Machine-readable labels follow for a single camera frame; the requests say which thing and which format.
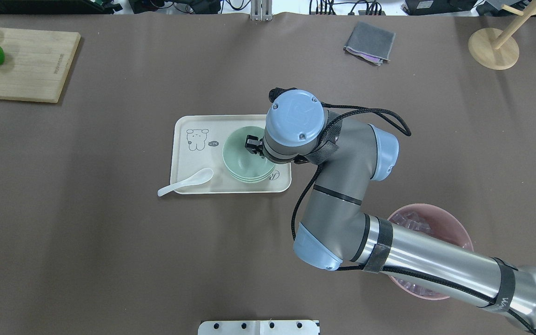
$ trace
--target blue joint cap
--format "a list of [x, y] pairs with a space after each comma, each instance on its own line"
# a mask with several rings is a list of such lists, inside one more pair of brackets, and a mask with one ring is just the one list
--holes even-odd
[[374, 176], [372, 176], [372, 180], [382, 181], [392, 172], [392, 168], [396, 164], [396, 159], [398, 159], [400, 147], [396, 136], [378, 129], [372, 124], [370, 126], [374, 130], [376, 144], [378, 146], [378, 163], [376, 164], [376, 170]]
[[328, 250], [314, 235], [311, 235], [302, 223], [299, 223], [293, 250], [302, 261], [318, 269], [335, 271], [342, 263], [342, 259]]
[[300, 147], [324, 127], [324, 109], [313, 94], [294, 89], [281, 94], [268, 110], [266, 131], [278, 144]]

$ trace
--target bear drawing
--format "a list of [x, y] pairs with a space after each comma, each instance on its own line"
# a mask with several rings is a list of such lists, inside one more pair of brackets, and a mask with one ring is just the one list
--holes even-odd
[[208, 129], [188, 129], [187, 134], [189, 150], [204, 150], [206, 139], [208, 138]]

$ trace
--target metal bracket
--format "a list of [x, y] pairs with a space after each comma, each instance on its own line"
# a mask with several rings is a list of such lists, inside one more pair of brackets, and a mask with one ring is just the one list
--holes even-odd
[[252, 21], [272, 21], [272, 0], [251, 0]]
[[319, 320], [202, 322], [198, 335], [319, 335]]

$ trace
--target brown tablecloth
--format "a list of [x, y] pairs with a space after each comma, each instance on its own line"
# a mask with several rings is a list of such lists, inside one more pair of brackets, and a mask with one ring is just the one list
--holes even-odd
[[[314, 167], [280, 194], [178, 195], [168, 183], [185, 115], [262, 114], [276, 86], [388, 108], [392, 175], [363, 210], [409, 203], [456, 216], [477, 252], [536, 264], [536, 18], [502, 72], [470, 34], [511, 18], [279, 14], [0, 16], [82, 35], [58, 104], [0, 101], [0, 334], [196, 334], [204, 320], [310, 318], [322, 334], [523, 334], [453, 299], [423, 301], [386, 276], [327, 272], [292, 252], [291, 210]], [[391, 61], [342, 49], [364, 20], [396, 32]]]

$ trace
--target white spoon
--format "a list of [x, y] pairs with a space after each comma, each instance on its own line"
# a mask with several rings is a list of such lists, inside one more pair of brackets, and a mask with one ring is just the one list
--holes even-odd
[[163, 195], [166, 195], [166, 193], [175, 191], [175, 189], [181, 187], [204, 184], [208, 180], [211, 180], [213, 175], [214, 171], [212, 171], [212, 169], [210, 169], [209, 167], [205, 167], [204, 169], [196, 172], [193, 176], [187, 178], [186, 180], [182, 180], [180, 182], [176, 182], [175, 184], [171, 184], [159, 189], [157, 195], [159, 197], [162, 197]]

